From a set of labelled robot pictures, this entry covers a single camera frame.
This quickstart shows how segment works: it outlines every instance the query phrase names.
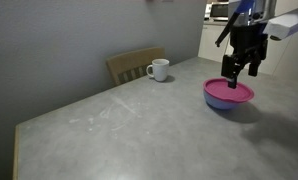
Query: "bowl rim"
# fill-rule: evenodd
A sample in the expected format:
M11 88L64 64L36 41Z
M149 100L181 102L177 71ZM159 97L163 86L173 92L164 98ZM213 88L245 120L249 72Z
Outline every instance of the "bowl rim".
M237 82L237 85L241 86L242 88L246 89L248 92L249 92L249 96L244 98L244 99L241 99L241 100L234 100L234 99L230 99L230 98L223 98L223 97L219 97L219 96L216 96L216 95L213 95L209 89L207 88L207 85L211 82L211 81L226 81L227 82L227 79L226 78L212 78L212 79L208 79L206 80L204 83L203 83L203 89L204 91L206 91L210 96L214 97L214 98L217 98L219 100L222 100L222 101L225 101L225 102L232 102L232 103L243 103L243 102L247 102L249 101L250 99L252 99L254 97L254 92L251 88L249 88L247 85L245 84L242 84L240 82Z

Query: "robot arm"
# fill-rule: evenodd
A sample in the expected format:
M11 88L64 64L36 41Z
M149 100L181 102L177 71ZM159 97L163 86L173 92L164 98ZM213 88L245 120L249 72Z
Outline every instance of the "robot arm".
M228 80L228 87L236 88L237 77L248 63L248 74L257 76L261 61L266 59L268 35L279 40L298 32L298 9L273 18L275 6L276 0L241 0L215 42L219 47L230 32L230 45L234 51L230 56L223 56L221 70L221 75Z

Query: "mug handle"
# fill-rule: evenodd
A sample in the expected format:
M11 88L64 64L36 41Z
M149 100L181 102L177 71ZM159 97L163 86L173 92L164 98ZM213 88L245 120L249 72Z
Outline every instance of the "mug handle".
M147 70L146 70L147 74L148 74L148 76L153 77L153 74L149 73L149 68L152 68L152 65L147 66Z

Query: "gray table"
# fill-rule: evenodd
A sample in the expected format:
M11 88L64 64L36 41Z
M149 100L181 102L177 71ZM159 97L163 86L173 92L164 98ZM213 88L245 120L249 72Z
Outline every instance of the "gray table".
M221 64L194 58L17 126L19 180L298 180L298 83L242 72L255 98L206 105Z

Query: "table edge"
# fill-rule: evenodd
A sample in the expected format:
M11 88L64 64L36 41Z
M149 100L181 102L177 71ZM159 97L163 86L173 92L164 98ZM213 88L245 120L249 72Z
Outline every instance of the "table edge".
M19 125L16 125L14 155L13 155L13 173L12 173L13 180L18 180L18 154L19 154Z

